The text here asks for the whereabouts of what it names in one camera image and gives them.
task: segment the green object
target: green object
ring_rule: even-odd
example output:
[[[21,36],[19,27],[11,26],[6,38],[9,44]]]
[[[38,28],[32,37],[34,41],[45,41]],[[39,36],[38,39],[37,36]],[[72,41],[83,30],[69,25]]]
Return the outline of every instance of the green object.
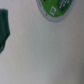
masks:
[[[71,12],[75,0],[36,0],[42,15],[49,21],[58,22]]]
[[[47,14],[59,17],[66,13],[73,0],[42,0],[42,6]]]
[[[9,35],[8,10],[2,9],[0,10],[0,53],[4,50]]]

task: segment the dark green shape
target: dark green shape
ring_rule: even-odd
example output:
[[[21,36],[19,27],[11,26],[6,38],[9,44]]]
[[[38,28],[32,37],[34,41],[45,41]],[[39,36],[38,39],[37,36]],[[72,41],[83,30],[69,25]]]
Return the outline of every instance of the dark green shape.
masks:
[[[0,53],[4,50],[7,38],[10,35],[8,10],[0,10]]]

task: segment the white wall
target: white wall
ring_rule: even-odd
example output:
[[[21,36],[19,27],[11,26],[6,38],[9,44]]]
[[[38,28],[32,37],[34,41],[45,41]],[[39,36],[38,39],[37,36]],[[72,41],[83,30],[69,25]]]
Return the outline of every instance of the white wall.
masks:
[[[0,0],[11,35],[0,55],[0,84],[84,84],[84,0],[52,23],[36,0]]]

